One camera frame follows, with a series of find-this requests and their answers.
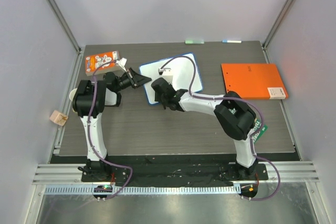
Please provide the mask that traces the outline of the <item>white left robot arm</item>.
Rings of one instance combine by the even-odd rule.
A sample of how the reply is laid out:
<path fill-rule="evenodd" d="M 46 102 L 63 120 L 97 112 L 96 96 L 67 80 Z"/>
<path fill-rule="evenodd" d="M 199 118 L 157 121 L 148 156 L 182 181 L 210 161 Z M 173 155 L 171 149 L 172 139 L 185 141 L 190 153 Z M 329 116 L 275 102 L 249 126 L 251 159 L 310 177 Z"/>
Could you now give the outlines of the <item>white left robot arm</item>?
<path fill-rule="evenodd" d="M 105 182 L 112 176 L 101 124 L 105 107 L 118 107 L 122 99 L 120 91 L 139 88 L 151 80 L 129 68 L 121 76 L 107 72 L 102 80 L 81 80 L 71 92 L 72 109 L 83 124 L 88 149 L 85 166 L 78 167 L 82 181 Z"/>

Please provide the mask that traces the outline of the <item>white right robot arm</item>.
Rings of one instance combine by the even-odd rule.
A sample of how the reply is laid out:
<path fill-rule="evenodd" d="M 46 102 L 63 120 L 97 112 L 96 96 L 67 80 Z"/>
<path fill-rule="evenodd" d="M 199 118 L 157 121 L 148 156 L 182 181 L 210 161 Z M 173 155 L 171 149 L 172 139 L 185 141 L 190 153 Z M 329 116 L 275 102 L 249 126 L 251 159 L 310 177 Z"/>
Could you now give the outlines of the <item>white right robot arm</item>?
<path fill-rule="evenodd" d="M 172 111 L 199 112 L 215 116 L 222 129 L 234 141 L 237 173 L 250 179 L 256 173 L 258 160 L 251 138 L 254 133 L 256 113 L 234 91 L 226 95 L 197 94 L 186 89 L 175 90 L 164 78 L 151 84 L 155 101 Z"/>

